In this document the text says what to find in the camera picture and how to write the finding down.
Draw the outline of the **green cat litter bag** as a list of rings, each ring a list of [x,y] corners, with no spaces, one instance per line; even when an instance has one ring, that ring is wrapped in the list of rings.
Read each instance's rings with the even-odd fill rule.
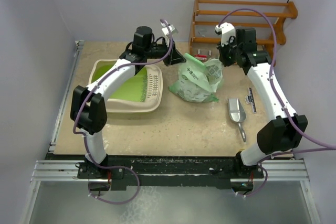
[[[178,67],[178,80],[169,86],[169,91],[186,102],[218,102],[217,89],[223,84],[223,64],[212,58],[201,62],[185,53],[185,63]]]

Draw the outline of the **black white bag sealing strip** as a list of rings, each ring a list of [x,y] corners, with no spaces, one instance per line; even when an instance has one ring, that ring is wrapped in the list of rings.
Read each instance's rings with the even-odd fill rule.
[[[252,91],[252,88],[248,88],[248,94],[246,95],[246,103],[251,105],[253,113],[257,113],[256,109],[256,104],[255,104],[255,99],[254,99],[254,94]]]

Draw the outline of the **silver metal scoop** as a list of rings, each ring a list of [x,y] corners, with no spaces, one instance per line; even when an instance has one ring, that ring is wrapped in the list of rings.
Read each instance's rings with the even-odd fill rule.
[[[242,123],[246,119],[246,112],[238,98],[228,99],[228,111],[230,119],[237,123],[243,142],[246,143],[246,133],[242,126]]]

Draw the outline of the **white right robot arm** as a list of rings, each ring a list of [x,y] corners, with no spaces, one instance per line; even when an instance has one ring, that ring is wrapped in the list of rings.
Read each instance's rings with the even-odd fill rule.
[[[271,58],[267,51],[258,50],[254,28],[235,28],[230,23],[215,27],[221,36],[217,45],[219,59],[225,67],[238,64],[253,83],[261,98],[268,123],[257,133],[254,145],[241,151],[240,161],[234,164],[234,173],[246,177],[252,166],[273,153],[298,147],[308,125],[305,115],[298,115],[284,95],[275,74],[271,70]]]

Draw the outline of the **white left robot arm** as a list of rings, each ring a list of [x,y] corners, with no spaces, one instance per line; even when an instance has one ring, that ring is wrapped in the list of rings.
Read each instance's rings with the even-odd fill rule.
[[[148,26],[136,29],[133,40],[129,42],[119,59],[97,81],[86,87],[75,87],[72,94],[70,118],[73,120],[73,133],[81,134],[86,149],[86,159],[91,163],[90,173],[96,178],[104,177],[108,172],[107,158],[103,147],[102,130],[107,122],[106,104],[110,96],[126,81],[134,77],[148,59],[155,63],[164,62],[166,66],[184,63],[186,60],[176,49],[173,35],[176,28],[161,20],[162,42],[154,38]]]

